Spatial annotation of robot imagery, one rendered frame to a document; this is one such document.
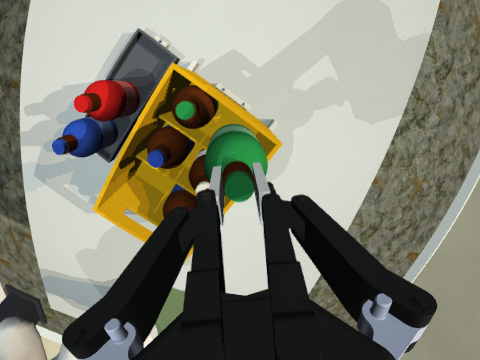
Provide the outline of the red bottle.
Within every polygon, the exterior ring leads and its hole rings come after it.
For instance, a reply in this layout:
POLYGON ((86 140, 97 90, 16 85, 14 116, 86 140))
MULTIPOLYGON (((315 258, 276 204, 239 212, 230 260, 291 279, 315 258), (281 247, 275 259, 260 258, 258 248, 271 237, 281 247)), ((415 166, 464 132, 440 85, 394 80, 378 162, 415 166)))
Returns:
POLYGON ((140 104, 137 88, 128 81, 99 80, 90 84, 84 93, 75 98, 74 107, 98 121, 129 116, 140 104))

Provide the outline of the brown bottle with green cap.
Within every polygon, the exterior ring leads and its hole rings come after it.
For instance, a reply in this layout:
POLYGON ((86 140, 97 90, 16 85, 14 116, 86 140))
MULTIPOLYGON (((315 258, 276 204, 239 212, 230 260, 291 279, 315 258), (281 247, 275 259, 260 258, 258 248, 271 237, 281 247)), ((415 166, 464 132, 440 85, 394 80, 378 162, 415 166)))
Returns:
POLYGON ((198 129, 207 125, 217 108, 218 101, 197 85, 181 88, 174 95, 171 104, 175 120, 189 129, 198 129))

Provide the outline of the green bottle with pale green label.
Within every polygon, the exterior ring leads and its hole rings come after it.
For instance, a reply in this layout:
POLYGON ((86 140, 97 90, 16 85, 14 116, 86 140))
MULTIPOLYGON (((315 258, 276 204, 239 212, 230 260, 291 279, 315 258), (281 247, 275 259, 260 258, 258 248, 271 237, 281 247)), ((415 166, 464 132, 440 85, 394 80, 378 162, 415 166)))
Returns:
POLYGON ((234 202, 244 202, 253 195, 252 163, 258 162, 266 177, 267 156, 255 135, 242 125, 229 124, 212 135, 204 158, 204 172, 210 183, 213 167, 221 166, 224 195, 234 202))

